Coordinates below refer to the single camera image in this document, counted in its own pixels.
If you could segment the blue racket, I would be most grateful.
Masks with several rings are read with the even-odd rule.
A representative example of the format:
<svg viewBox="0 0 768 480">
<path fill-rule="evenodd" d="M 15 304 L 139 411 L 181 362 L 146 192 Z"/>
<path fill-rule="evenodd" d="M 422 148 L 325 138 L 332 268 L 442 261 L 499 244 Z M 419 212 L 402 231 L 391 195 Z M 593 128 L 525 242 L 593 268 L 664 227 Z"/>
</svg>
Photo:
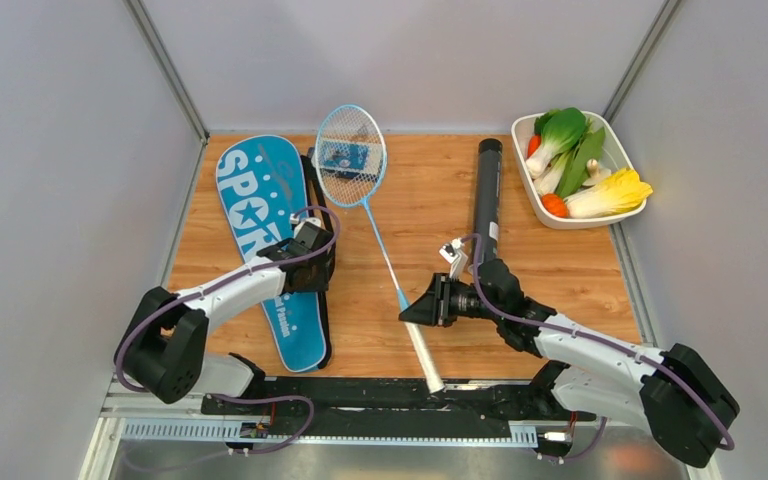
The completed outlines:
<svg viewBox="0 0 768 480">
<path fill-rule="evenodd" d="M 332 204 L 342 208 L 360 206 L 365 211 L 400 310 L 404 312 L 409 302 L 370 207 L 370 199 L 384 180 L 388 165 L 386 142 L 372 115 L 356 104 L 332 110 L 317 131 L 312 164 L 319 185 Z"/>
</svg>

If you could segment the black shuttlecock tube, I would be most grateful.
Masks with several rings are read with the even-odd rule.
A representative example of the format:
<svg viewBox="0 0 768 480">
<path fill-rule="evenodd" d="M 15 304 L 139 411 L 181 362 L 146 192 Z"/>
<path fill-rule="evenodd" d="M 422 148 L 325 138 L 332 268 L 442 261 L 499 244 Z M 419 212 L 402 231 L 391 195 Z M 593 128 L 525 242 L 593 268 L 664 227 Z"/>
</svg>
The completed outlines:
<svg viewBox="0 0 768 480">
<path fill-rule="evenodd" d="M 478 144 L 473 232 L 481 236 L 482 246 L 473 248 L 474 263 L 497 256 L 502 153 L 502 142 L 496 138 Z"/>
</svg>

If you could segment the blue racket bag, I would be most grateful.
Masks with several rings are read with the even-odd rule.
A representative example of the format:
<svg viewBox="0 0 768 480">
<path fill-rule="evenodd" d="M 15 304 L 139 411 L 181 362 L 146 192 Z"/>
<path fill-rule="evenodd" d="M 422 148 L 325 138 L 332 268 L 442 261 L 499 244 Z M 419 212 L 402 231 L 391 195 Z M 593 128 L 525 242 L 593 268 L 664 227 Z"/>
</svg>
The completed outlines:
<svg viewBox="0 0 768 480">
<path fill-rule="evenodd" d="M 308 157 L 277 135 L 258 135 L 229 147 L 217 163 L 215 182 L 244 261 L 291 237 L 291 214 L 326 204 Z M 284 294 L 261 308 L 285 369 L 310 373 L 326 367 L 332 347 L 324 292 Z"/>
</svg>

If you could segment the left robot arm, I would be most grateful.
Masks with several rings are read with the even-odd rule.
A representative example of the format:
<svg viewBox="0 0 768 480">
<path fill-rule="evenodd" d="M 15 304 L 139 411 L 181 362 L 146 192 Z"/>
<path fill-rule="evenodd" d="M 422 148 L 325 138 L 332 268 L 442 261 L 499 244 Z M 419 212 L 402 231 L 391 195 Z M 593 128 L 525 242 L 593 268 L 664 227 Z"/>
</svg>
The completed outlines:
<svg viewBox="0 0 768 480">
<path fill-rule="evenodd" d="M 214 280 L 178 292 L 147 291 L 114 355 L 118 381 L 165 404 L 210 394 L 227 397 L 242 414 L 257 412 L 266 388 L 254 380 L 256 367 L 236 354 L 207 353 L 207 339 L 253 306 L 325 291 L 335 242 L 333 232 L 305 221 L 292 237 L 264 247 Z"/>
</svg>

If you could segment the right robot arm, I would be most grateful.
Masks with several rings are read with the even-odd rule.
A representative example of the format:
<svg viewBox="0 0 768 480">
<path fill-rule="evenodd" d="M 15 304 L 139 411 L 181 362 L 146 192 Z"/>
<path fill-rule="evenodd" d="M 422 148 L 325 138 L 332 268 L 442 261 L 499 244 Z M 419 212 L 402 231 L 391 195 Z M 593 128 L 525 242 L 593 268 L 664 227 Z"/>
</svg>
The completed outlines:
<svg viewBox="0 0 768 480">
<path fill-rule="evenodd" d="M 400 321 L 448 327 L 460 317 L 494 322 L 505 343 L 546 363 L 530 392 L 544 418 L 593 413 L 648 433 L 682 463 L 706 467 L 731 450 L 728 429 L 739 404 L 693 348 L 667 350 L 623 342 L 587 328 L 526 296 L 500 259 L 480 264 L 470 284 L 445 273 L 407 306 Z"/>
</svg>

